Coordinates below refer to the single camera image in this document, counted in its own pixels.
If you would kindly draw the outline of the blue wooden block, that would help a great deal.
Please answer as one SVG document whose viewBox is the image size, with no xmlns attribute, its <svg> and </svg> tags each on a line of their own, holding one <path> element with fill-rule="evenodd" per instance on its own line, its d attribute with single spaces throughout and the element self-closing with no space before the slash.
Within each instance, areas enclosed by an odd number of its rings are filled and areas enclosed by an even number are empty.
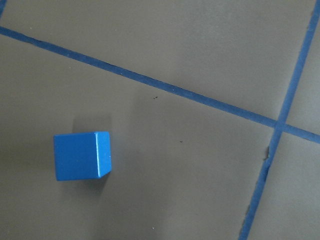
<svg viewBox="0 0 320 240">
<path fill-rule="evenodd" d="M 53 147 L 58 181 L 100 179 L 112 171 L 107 131 L 57 134 Z"/>
</svg>

